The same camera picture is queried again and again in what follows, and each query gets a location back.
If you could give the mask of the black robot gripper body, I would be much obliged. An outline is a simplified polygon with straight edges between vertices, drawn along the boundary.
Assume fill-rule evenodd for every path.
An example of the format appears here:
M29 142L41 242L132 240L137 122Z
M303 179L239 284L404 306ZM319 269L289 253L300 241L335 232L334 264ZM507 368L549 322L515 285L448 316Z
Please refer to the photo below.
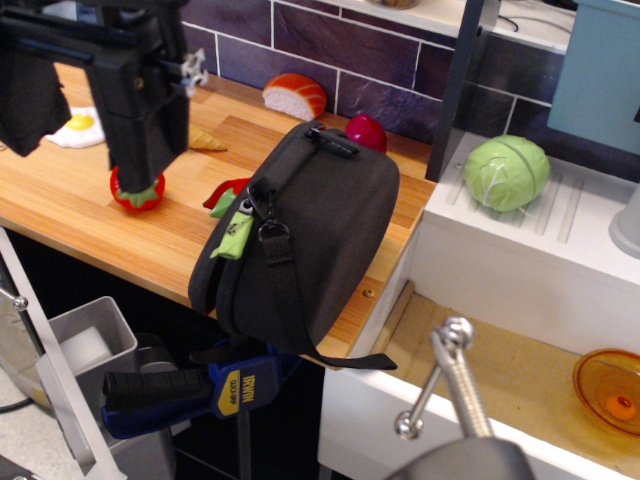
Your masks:
M93 22L51 13L51 1L4 1L1 50L84 70L114 165L118 120L151 114L171 98L189 101L205 82L202 51L189 51L181 1L88 1Z

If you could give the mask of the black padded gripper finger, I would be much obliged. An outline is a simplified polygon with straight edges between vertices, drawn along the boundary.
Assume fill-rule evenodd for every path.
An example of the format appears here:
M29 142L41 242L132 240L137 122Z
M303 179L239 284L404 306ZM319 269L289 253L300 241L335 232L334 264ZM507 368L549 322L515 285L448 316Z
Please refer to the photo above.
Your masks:
M171 98L156 111L138 118L118 120L114 165L120 186L141 193L188 147L190 101Z
M51 61L1 50L1 142L26 157L71 119Z

